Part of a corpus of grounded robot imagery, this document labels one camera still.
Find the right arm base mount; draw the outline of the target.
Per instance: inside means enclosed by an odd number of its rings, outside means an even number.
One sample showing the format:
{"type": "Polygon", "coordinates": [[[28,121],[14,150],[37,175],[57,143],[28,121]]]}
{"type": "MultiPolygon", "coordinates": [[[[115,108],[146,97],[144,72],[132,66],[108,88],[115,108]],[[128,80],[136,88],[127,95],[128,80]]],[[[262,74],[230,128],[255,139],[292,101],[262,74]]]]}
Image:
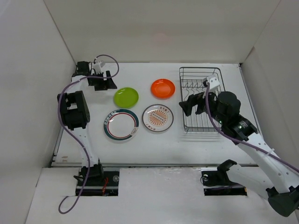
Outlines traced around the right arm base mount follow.
{"type": "Polygon", "coordinates": [[[223,177],[218,170],[202,170],[201,174],[205,196],[247,196],[244,186],[223,177]]]}

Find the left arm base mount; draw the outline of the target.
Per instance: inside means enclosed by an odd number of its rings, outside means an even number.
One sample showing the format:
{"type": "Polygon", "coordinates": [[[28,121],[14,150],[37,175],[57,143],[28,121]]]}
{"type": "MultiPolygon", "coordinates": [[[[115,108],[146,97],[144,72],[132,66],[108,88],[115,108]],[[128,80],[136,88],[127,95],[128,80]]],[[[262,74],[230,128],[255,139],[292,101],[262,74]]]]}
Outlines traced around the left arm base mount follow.
{"type": "Polygon", "coordinates": [[[78,196],[118,196],[119,193],[119,171],[104,171],[104,177],[89,176],[83,187],[84,177],[79,174],[74,178],[77,181],[75,195],[78,196]]]}

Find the orange plate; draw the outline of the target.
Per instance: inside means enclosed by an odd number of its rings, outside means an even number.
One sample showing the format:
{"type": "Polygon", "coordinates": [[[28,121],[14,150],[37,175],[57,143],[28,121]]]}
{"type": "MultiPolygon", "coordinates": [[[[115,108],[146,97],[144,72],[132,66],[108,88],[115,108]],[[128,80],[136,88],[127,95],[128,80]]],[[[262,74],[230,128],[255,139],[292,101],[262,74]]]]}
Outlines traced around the orange plate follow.
{"type": "Polygon", "coordinates": [[[176,87],[171,80],[162,78],[155,80],[152,83],[150,90],[156,98],[167,99],[173,96],[176,87]]]}

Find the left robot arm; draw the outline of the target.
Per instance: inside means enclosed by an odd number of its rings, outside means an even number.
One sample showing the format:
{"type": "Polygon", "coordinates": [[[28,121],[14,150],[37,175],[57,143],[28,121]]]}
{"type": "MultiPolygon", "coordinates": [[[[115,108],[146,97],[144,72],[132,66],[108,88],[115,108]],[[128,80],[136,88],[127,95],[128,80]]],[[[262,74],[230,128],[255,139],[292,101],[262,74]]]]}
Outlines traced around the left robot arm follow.
{"type": "Polygon", "coordinates": [[[81,170],[74,176],[79,186],[102,186],[108,180],[89,137],[87,125],[91,116],[83,90],[88,86],[95,91],[116,89],[112,77],[110,71],[101,71],[100,63],[81,61],[76,65],[71,83],[57,95],[59,122],[81,146],[81,170]]]}

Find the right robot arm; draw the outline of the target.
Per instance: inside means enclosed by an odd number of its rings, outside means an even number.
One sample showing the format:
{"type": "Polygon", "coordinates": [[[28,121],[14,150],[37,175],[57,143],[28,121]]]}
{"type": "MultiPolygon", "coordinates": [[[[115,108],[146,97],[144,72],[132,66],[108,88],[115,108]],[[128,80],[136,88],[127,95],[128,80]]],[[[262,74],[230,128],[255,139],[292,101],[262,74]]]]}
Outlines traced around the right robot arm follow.
{"type": "Polygon", "coordinates": [[[231,140],[249,155],[265,173],[258,179],[245,172],[233,160],[227,160],[217,167],[217,181],[226,184],[236,182],[264,197],[270,206],[281,216],[288,217],[299,208],[299,170],[279,158],[264,141],[257,128],[240,115],[241,102],[229,91],[219,94],[201,92],[192,94],[186,101],[179,103],[186,116],[193,107],[196,114],[206,113],[219,134],[231,140]]]}

